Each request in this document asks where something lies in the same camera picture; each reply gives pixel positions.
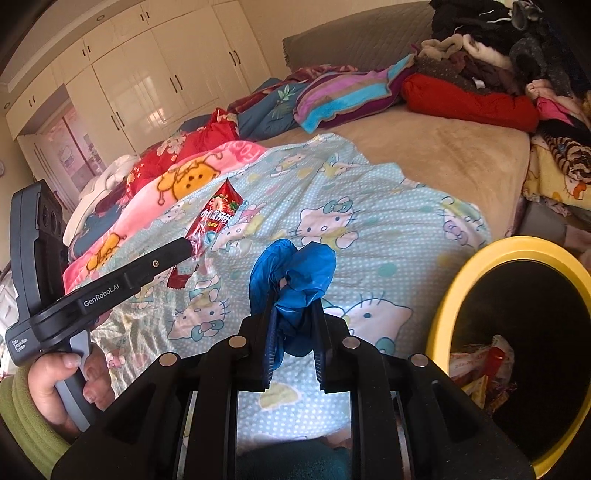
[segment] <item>gray headboard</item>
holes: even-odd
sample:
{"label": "gray headboard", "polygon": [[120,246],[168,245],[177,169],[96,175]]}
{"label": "gray headboard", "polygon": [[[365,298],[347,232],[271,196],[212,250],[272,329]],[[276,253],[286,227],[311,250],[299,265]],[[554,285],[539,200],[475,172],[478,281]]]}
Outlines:
{"label": "gray headboard", "polygon": [[339,18],[284,38],[285,63],[292,72],[323,63],[384,69],[431,37],[433,12],[428,2],[412,2]]}

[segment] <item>trash bin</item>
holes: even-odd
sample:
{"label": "trash bin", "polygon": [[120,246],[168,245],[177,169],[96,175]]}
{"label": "trash bin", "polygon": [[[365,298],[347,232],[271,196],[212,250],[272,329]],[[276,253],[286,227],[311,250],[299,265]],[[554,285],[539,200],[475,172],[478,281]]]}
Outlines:
{"label": "trash bin", "polygon": [[427,355],[445,372],[451,351],[500,334],[515,350],[517,390],[493,415],[532,461],[551,472],[591,406],[591,277],[551,242],[515,236],[476,253],[444,297]]}

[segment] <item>blue glove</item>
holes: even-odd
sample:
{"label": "blue glove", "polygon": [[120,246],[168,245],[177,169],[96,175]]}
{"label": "blue glove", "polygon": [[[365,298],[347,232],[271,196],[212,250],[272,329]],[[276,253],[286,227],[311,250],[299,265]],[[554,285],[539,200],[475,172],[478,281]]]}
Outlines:
{"label": "blue glove", "polygon": [[[284,352],[306,356],[312,351],[312,325],[303,319],[304,308],[326,293],[336,268],[335,252],[328,245],[309,243],[298,250],[289,240],[273,242],[258,258],[251,273],[251,315],[263,313],[271,290],[278,293],[275,364]],[[280,289],[284,278],[287,285]]]}

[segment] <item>silver screw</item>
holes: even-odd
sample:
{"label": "silver screw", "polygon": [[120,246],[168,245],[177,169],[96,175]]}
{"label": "silver screw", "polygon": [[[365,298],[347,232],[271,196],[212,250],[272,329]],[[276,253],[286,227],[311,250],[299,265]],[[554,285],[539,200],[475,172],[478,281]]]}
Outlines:
{"label": "silver screw", "polygon": [[361,340],[357,337],[345,337],[343,338],[343,346],[345,348],[357,348],[361,345]]}
{"label": "silver screw", "polygon": [[163,367],[171,367],[177,362],[177,356],[174,353],[165,353],[158,361]]}
{"label": "silver screw", "polygon": [[415,367],[426,367],[429,364],[429,358],[422,353],[417,353],[410,358]]}
{"label": "silver screw", "polygon": [[228,345],[232,348],[240,348],[246,345],[246,339],[241,335],[236,335],[228,340]]}

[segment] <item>pink blanket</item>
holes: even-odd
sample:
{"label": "pink blanket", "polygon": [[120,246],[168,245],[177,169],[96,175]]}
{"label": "pink blanket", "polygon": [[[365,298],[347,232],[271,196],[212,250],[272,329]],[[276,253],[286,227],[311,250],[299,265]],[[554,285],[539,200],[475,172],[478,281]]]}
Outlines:
{"label": "pink blanket", "polygon": [[264,152],[252,142],[237,140],[213,150],[187,157],[143,187],[129,202],[113,226],[64,272],[64,286],[70,292],[93,277],[115,251],[142,228],[161,216],[188,194],[219,175],[253,163]]}

